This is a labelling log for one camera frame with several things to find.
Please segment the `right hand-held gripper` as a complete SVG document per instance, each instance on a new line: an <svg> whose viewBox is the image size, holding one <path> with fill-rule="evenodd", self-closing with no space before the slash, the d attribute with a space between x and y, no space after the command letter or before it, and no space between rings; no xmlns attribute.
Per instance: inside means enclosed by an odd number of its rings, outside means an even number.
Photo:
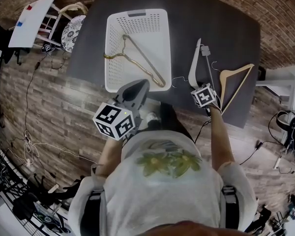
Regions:
<svg viewBox="0 0 295 236"><path fill-rule="evenodd" d="M211 115L210 107L222 112L219 97L210 83L199 86L194 82L190 82L190 86L192 88L191 95L198 108L204 109L207 115Z"/></svg>

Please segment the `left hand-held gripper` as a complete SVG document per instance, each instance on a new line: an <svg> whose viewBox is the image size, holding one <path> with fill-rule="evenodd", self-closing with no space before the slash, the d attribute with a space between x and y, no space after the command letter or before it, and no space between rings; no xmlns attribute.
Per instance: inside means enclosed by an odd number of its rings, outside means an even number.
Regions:
<svg viewBox="0 0 295 236"><path fill-rule="evenodd" d="M100 105L93 116L98 131L117 141L135 135L142 122L140 109L146 102L149 89L147 79L122 86L114 98Z"/></svg>

